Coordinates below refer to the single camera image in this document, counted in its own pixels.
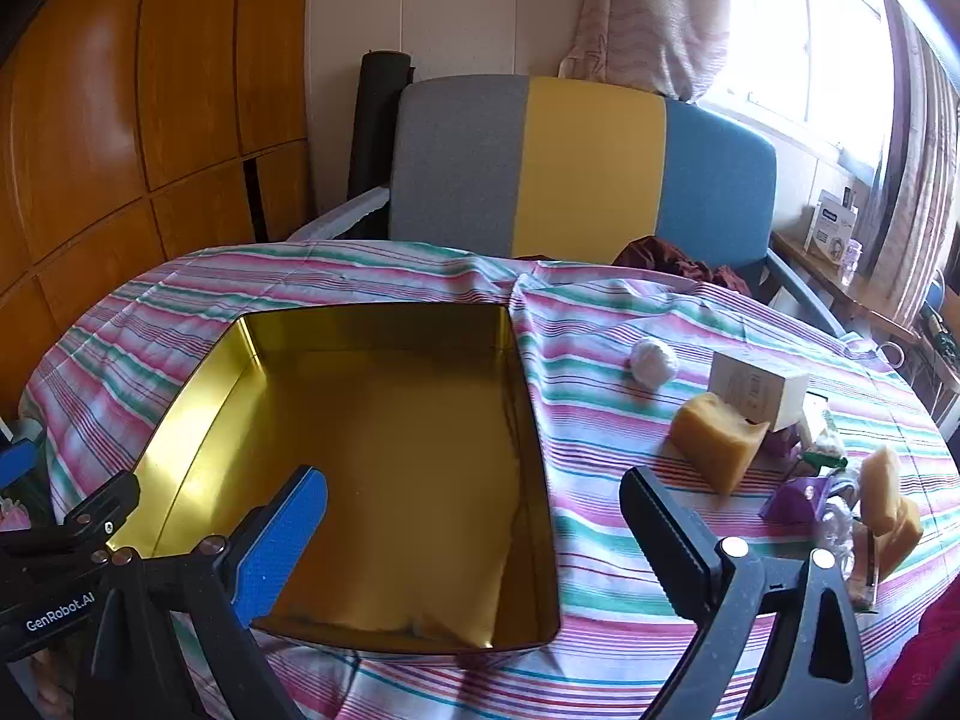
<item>white wall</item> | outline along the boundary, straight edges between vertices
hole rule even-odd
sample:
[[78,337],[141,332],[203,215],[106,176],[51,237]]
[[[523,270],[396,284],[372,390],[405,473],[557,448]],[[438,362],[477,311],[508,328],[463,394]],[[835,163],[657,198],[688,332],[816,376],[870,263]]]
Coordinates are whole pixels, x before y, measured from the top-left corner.
[[360,59],[402,50],[416,79],[553,76],[583,0],[307,0],[307,116],[320,210],[347,199]]

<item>dark red cloth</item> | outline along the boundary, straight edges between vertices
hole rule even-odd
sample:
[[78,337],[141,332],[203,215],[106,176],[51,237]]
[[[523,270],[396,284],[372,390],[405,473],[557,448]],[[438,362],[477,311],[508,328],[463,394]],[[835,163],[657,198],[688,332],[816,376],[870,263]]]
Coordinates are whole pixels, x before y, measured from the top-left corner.
[[955,647],[960,647],[960,578],[920,617],[918,634],[874,696],[874,720],[908,720]]
[[685,276],[694,281],[707,281],[752,298],[747,282],[733,272],[733,268],[721,265],[712,271],[706,263],[691,260],[675,245],[655,235],[648,235],[627,244],[625,250],[613,260],[613,264],[621,268],[642,268],[659,271],[661,274]]

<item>screw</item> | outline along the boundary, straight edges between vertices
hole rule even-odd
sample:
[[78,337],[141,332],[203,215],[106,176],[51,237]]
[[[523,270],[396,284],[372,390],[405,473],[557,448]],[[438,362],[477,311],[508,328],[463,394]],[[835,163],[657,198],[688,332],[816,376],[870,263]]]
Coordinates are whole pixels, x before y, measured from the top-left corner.
[[203,555],[219,555],[227,548],[227,540],[223,536],[207,536],[200,542],[200,552]]
[[835,560],[833,559],[833,554],[827,552],[826,549],[815,549],[813,550],[813,555],[810,556],[811,560],[816,563],[817,567],[827,570],[832,568]]
[[131,560],[133,560],[133,550],[130,547],[123,547],[113,553],[112,561],[114,565],[126,565]]
[[743,557],[747,552],[750,552],[750,546],[739,536],[727,536],[720,543],[720,546],[730,557]]

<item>blue gripper pad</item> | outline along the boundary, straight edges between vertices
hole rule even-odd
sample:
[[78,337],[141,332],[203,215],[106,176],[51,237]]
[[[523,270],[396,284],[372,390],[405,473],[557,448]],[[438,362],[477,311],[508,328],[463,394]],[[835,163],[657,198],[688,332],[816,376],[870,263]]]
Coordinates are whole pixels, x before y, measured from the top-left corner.
[[37,447],[23,440],[0,450],[0,490],[11,485],[37,462]]
[[237,565],[233,610],[244,628],[270,613],[325,513],[326,479],[309,469]]

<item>window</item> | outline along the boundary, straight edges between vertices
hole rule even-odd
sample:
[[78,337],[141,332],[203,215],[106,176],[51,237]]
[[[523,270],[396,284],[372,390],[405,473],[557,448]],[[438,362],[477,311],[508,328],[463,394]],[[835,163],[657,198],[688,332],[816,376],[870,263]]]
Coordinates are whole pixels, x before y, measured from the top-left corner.
[[880,159],[893,79],[882,0],[731,0],[728,65],[708,103]]

